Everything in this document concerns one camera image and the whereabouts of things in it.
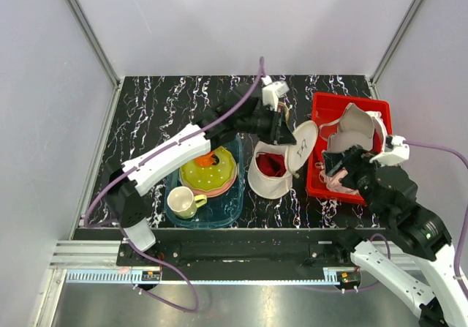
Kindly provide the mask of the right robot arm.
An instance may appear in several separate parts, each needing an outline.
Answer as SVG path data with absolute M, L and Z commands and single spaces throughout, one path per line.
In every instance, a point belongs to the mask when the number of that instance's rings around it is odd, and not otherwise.
M 412 310 L 420 326 L 466 326 L 467 287 L 452 238 L 442 219 L 417 202 L 417 184 L 401 166 L 382 164 L 360 146 L 322 155 L 326 175 L 347 171 L 341 184 L 359 192 L 385 237 L 412 258 L 427 282 L 410 276 L 352 228 L 332 241 L 334 261 L 372 274 Z

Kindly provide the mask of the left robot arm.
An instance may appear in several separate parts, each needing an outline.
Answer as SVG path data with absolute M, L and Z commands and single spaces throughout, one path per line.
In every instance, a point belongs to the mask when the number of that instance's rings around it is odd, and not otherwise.
M 156 183 L 183 164 L 229 143 L 239 133 L 256 135 L 267 144 L 296 143 L 286 114 L 278 106 L 279 98 L 288 90 L 284 81 L 263 87 L 241 84 L 162 145 L 118 167 L 106 168 L 105 202 L 133 243 L 132 256 L 138 263 L 151 265 L 158 255 L 142 199 Z

